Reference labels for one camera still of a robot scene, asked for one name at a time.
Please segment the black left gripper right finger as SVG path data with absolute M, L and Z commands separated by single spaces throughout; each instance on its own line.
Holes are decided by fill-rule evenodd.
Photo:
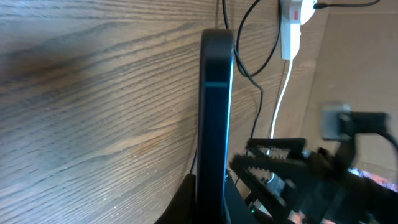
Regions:
M 244 203 L 228 170 L 224 181 L 224 213 L 224 222 L 227 224 L 258 224 Z

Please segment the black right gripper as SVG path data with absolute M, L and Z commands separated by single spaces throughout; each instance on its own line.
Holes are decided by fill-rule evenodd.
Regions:
M 300 160 L 306 144 L 304 138 L 249 139 L 246 149 L 256 157 L 236 155 L 230 167 L 256 195 L 273 218 L 287 218 L 305 190 L 316 199 L 391 199 L 392 190 L 375 181 L 352 174 L 349 169 L 356 157 L 356 137 L 377 134 L 392 141 L 388 114 L 383 112 L 353 112 L 340 115 L 341 140 L 334 155 L 324 148 L 309 155 L 307 164 Z M 287 151 L 287 159 L 273 159 L 267 151 Z M 291 181 L 293 193 L 282 198 L 265 186 L 250 172 L 271 172 L 283 181 Z

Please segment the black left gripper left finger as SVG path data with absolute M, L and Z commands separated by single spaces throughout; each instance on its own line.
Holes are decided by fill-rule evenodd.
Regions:
M 190 224 L 195 215 L 196 176 L 187 174 L 155 224 Z

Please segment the blue Galaxy smartphone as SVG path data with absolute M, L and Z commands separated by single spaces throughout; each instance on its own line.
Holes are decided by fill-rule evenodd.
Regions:
M 200 49 L 196 223 L 224 222 L 233 68 L 231 31 L 205 29 Z

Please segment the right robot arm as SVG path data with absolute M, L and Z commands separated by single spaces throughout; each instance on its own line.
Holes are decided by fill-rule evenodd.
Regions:
M 356 155 L 356 135 L 377 134 L 393 147 L 387 113 L 336 114 L 340 146 L 306 151 L 304 138 L 250 139 L 252 156 L 235 155 L 232 170 L 251 189 L 271 223 L 289 223 L 291 212 L 304 214 L 304 223 L 397 223 L 397 192 L 349 171 Z

